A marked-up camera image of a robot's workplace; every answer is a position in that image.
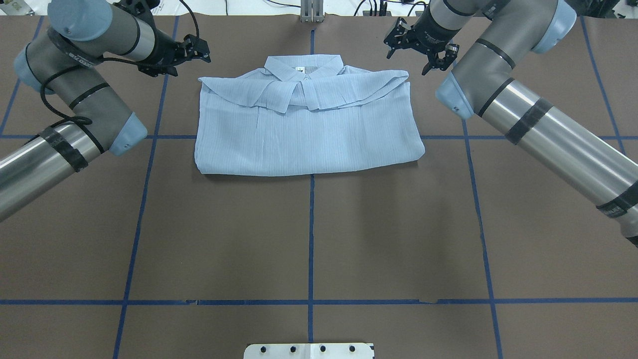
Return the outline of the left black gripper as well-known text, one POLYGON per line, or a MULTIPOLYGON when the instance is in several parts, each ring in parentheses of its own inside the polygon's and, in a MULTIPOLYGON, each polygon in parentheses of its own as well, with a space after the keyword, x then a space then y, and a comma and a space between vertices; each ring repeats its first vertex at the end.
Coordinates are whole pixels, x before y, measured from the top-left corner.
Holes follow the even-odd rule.
POLYGON ((178 76, 177 67, 190 61, 210 63, 210 50, 207 41, 199 36, 188 34, 178 42, 166 34, 157 33, 155 47, 151 54, 137 64, 137 69, 151 77, 159 75, 178 76))

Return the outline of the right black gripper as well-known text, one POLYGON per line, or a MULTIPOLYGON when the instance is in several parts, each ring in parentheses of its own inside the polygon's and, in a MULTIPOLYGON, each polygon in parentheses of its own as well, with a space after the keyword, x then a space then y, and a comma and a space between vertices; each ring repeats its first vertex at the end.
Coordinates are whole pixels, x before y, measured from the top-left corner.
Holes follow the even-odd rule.
POLYGON ((448 44, 456 34, 457 30, 447 29, 436 22, 409 25, 403 17, 399 17, 383 41, 389 48, 386 59, 390 59, 397 50, 413 49, 428 57, 421 75, 433 69, 446 71, 457 59, 460 50, 458 44, 448 44))

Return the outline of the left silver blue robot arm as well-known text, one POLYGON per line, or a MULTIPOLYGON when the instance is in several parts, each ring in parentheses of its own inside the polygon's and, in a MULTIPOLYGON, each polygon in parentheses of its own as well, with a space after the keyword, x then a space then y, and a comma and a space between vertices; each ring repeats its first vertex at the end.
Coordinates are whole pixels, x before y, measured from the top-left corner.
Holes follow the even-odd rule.
POLYGON ((121 156, 148 136, 139 117, 96 70, 123 63, 157 77, 180 64, 210 63, 200 29, 182 41, 157 25, 158 0, 53 0, 49 27, 14 60, 21 82, 33 88, 59 121, 1 161, 1 218, 6 220, 105 152, 121 156))

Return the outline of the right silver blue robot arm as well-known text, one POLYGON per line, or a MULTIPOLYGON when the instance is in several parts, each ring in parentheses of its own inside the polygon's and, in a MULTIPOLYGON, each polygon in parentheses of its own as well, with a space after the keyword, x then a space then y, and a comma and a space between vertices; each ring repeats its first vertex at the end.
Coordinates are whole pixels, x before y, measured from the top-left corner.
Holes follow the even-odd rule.
POLYGON ((451 69, 436 96, 463 120, 477 115, 621 227, 637 243, 635 162, 512 78, 530 52, 553 48, 576 23, 564 0, 432 0, 413 25, 398 18, 384 43, 428 57, 422 70, 451 69))

